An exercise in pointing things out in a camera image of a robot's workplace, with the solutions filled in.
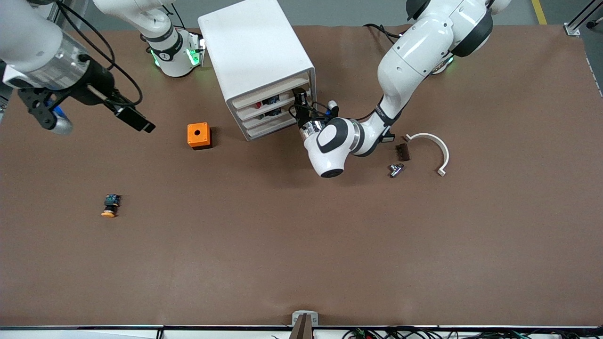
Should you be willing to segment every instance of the metal fitting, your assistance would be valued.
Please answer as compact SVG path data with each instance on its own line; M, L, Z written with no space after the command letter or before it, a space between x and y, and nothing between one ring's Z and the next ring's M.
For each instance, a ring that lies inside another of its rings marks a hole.
M324 128L324 123L322 121L310 120L310 121L306 122L300 128L300 135L302 138L301 141L306 141L306 139L308 137L310 137L310 135L319 133L320 131L323 130L323 128Z
M395 178L398 176L398 174L400 174L400 172L402 172L404 170L404 165L402 165L401 163L399 164L392 164L390 165L390 178Z

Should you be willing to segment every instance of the metal frame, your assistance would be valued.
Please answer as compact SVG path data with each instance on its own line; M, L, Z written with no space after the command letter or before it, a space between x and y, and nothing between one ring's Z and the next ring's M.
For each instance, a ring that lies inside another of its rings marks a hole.
M563 24L563 28L565 29L565 32L567 33L567 35L569 36L579 36L580 35L580 30L579 27L601 6L603 5L603 0L591 0L589 2L589 4L584 7L584 9L582 9L580 11L580 13L578 13L578 15L576 15L575 18L573 18L570 22L566 22Z
M575 331L577 329L592 330L600 328L600 326L523 326L523 325L400 325L400 326L384 326L384 325L320 325L312 327L313 330L319 329L339 329L347 330L350 328L361 327L363 329L371 329L374 331L389 329L389 328L426 328L438 331L461 331L465 332L484 332L492 329L512 328L518 331L525 330L528 332L535 329L558 329L561 331ZM180 330L180 331L289 331L292 327L287 325L42 325L42 326L0 326L0 331L35 331L35 330L111 330L111 329L163 329L163 330Z

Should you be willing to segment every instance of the black cable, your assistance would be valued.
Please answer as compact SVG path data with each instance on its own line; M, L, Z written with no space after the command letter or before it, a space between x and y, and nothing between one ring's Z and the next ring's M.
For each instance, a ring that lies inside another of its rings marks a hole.
M176 6L174 6L174 3L172 3L172 8L174 9L174 12L176 12L176 16L178 16L178 20L180 20L180 25L182 25L182 28L184 29L185 23L182 21L180 14L178 14L178 10L176 9Z
M329 110L329 108L325 105L325 104L321 104L318 101L313 101L310 106L314 106L314 104L317 104L319 106L323 106L326 110Z
M161 7L163 7L163 9L165 10L165 14L166 14L167 16L174 15L174 13L170 12L170 10L169 10L167 7L165 7L165 5L161 5ZM184 27L185 27L185 26L184 26L184 24L183 24L183 25L181 25L181 26L174 25L174 27L184 29Z
M381 336L381 334L378 334L377 331L371 331L368 330L367 331L369 334L372 334L373 336L375 336L375 339L384 339L384 337Z
M358 118L358 119L354 119L354 120L356 120L356 121L364 120L364 119L368 118L369 116L371 116L373 113L374 112L370 112L369 114L363 116L362 118Z
M140 86L138 86L138 84L136 83L136 81L130 76L130 74L128 74L126 71L124 71L123 68L121 68L117 63L115 63L115 55L113 53L113 49L110 47L109 43L107 42L107 40L103 37L103 35L94 27L92 26L92 24L90 22L88 22L87 20L85 20L81 15L79 15L76 11L74 11L73 9L71 9L69 6L65 5L64 3L60 2L60 0L54 0L54 2L57 4L58 6L58 10L61 12L61 14L65 17L65 19L69 22L69 24L71 25L71 27L73 27L73 29L96 51L98 52L98 54L100 54L103 58L105 58L108 62L111 63L111 66L109 66L109 68L107 68L107 70L115 67L117 70L119 70L121 72L121 74L123 74L131 83L132 85L134 85L134 87L136 88L136 90L138 91L138 100L136 100L133 103L120 103L117 101L113 101L110 99L105 99L104 102L108 103L108 104L112 104L112 105L117 105L117 106L121 106L121 107L133 107L136 106L138 104L140 104L142 102L142 89L140 89ZM77 25L75 24L75 22L73 22L73 20L68 16L67 12L65 12L65 10L67 10L68 12L70 12L71 14L73 14L75 17L77 17L80 21L82 21L86 26L88 26L91 30L93 30L96 35L98 35L101 40L103 42L105 42L105 44L109 47L109 52L111 53L111 57L107 56L107 54L105 54L102 50L100 50L100 48L98 48L92 41L90 41L90 39L88 39L88 37L77 27Z
M398 39L400 37L399 34L394 34L394 33L386 31L385 27L383 25L377 26L375 24L366 24L366 25L363 25L363 27L374 27L374 28L377 28L381 33L385 34L385 36L391 42L392 45L395 44L395 41L391 40L391 38L395 37L396 39Z
M343 336L341 337L341 339L346 339L346 335L348 335L348 334L350 334L350 333L352 333L352 332L354 332L354 330L353 330L353 329L351 329L351 330L347 331L346 333L344 333L344 334L343 334Z
M423 332L427 333L427 335L429 336L429 338L434 338L434 339L444 339L438 332L434 332L430 329L423 329Z
M292 109L293 107L295 107L295 106L299 106L299 107L302 107L302 108L304 108L304 109L309 109L309 110L312 110L310 107L308 107L308 106L303 106L303 105L295 105L295 104L294 104L294 105L289 106L289 109L288 109L287 111L289 112L289 115L291 115L291 117L292 117L292 118L294 118L295 120L297 120L297 115L294 115L294 114L293 114L293 112L291 112L291 109ZM329 116L325 116L323 112L319 112L319 113L321 113L323 116L315 116L314 118L310 118L310 120L309 120L309 121L323 121L323 122L328 122L329 120L331 120L331 117L329 117Z

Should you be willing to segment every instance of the brown table surface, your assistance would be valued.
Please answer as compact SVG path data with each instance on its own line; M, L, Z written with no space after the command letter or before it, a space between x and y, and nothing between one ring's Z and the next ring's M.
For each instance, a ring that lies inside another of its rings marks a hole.
M296 27L318 97L360 117L382 95L375 30ZM430 77L397 142L321 179L296 128L244 141L211 68L168 78L134 31L107 32L143 87L138 133L64 103L70 136L14 98L0 124L0 324L600 325L602 100L582 41L496 27ZM117 76L119 88L135 98ZM216 128L211 150L186 125ZM412 160L388 178L405 133ZM100 216L106 193L119 217Z

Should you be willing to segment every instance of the gray floor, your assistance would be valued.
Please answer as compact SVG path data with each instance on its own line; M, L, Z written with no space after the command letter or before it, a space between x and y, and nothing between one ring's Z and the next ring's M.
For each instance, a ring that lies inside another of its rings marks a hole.
M197 27L201 15L232 5L240 0L178 0L174 4L186 27ZM362 26L368 23L395 26L407 23L406 1L403 0L279 0L292 25ZM130 30L119 19L102 14L94 4L88 19L99 30ZM530 0L513 0L501 14L494 17L496 25L534 25L538 23Z

